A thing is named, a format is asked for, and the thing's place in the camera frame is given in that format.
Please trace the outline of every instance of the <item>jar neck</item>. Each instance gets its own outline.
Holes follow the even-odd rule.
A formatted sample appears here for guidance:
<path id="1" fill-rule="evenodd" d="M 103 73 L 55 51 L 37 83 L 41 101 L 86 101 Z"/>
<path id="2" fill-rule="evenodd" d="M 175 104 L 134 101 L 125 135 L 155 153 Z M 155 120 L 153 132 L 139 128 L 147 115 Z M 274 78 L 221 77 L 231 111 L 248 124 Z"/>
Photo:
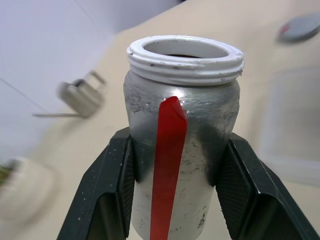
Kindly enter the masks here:
<path id="1" fill-rule="evenodd" d="M 151 36 L 127 49 L 131 70 L 153 81 L 212 86 L 234 81 L 244 67 L 244 54 L 228 44 L 193 36 Z"/>

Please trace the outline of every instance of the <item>beige table surface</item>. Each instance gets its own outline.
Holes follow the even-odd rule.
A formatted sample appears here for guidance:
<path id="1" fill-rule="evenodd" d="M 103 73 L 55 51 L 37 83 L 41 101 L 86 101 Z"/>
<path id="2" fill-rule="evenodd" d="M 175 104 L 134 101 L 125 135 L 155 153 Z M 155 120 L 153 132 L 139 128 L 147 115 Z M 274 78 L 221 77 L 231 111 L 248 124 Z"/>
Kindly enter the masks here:
<path id="1" fill-rule="evenodd" d="M 240 111 L 234 132 L 256 150 L 261 119 L 270 93 L 273 73 L 320 63 L 320 36 L 304 43 L 275 42 L 279 27 L 288 19 L 320 11 L 317 0 L 187 0 L 171 10 L 120 33 L 96 66 L 108 84 L 105 106 L 91 119 L 59 119 L 30 155 L 35 161 L 56 168 L 59 189 L 51 206 L 28 225 L 7 224 L 1 240 L 55 240 L 85 170 L 106 147 L 118 129 L 128 125 L 123 82 L 129 69 L 126 48 L 137 39 L 152 35 L 191 35 L 212 38 L 245 53 Z M 320 233 L 320 189 L 284 182 L 304 214 Z M 229 239 L 216 193 L 200 240 Z M 130 240 L 139 240 L 134 229 Z"/>

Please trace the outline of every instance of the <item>blurry object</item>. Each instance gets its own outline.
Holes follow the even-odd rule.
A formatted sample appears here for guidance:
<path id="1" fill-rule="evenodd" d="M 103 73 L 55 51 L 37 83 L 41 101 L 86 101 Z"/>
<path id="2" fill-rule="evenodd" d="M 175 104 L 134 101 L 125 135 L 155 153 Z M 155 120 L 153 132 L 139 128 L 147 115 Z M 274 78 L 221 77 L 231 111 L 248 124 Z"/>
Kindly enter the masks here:
<path id="1" fill-rule="evenodd" d="M 306 41 L 319 32 L 319 26 L 320 13 L 295 17 L 281 27 L 279 40 L 287 43 Z"/>
<path id="2" fill-rule="evenodd" d="M 104 97 L 101 94 L 106 81 L 95 71 L 89 76 L 94 76 L 100 82 L 100 86 L 94 89 L 84 79 L 75 80 L 73 83 L 63 82 L 58 89 L 58 96 L 76 113 L 34 113 L 35 117 L 81 117 L 89 118 L 103 104 Z"/>
<path id="3" fill-rule="evenodd" d="M 7 180 L 8 176 L 10 175 L 10 172 L 10 168 L 0 165 L 0 188 L 1 184 L 3 184 Z"/>
<path id="4" fill-rule="evenodd" d="M 320 186 L 320 69 L 276 75 L 262 126 L 259 155 L 276 174 Z"/>
<path id="5" fill-rule="evenodd" d="M 54 172 L 26 158 L 9 161 L 10 174 L 0 185 L 0 218 L 24 222 L 47 203 L 55 186 Z"/>

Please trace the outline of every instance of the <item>red stripe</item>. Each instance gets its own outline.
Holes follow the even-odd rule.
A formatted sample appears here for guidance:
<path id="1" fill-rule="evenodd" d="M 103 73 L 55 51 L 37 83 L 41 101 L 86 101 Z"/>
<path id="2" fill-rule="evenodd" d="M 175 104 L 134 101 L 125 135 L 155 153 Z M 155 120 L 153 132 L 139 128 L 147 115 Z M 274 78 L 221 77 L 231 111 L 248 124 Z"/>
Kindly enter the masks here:
<path id="1" fill-rule="evenodd" d="M 160 104 L 152 188 L 150 240 L 168 239 L 187 125 L 185 113 L 176 96 Z"/>

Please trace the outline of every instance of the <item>white container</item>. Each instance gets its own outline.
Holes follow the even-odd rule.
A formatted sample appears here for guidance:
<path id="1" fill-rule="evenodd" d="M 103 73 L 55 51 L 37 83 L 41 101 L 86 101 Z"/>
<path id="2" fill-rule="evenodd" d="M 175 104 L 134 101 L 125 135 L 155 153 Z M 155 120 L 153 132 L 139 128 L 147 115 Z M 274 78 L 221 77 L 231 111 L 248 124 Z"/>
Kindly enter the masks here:
<path id="1" fill-rule="evenodd" d="M 320 186 L 320 69 L 278 73 L 266 109 L 258 155 L 289 181 Z"/>
<path id="2" fill-rule="evenodd" d="M 56 178 L 54 171 L 26 158 L 15 158 L 8 179 L 0 185 L 0 218 L 24 222 L 51 200 Z"/>

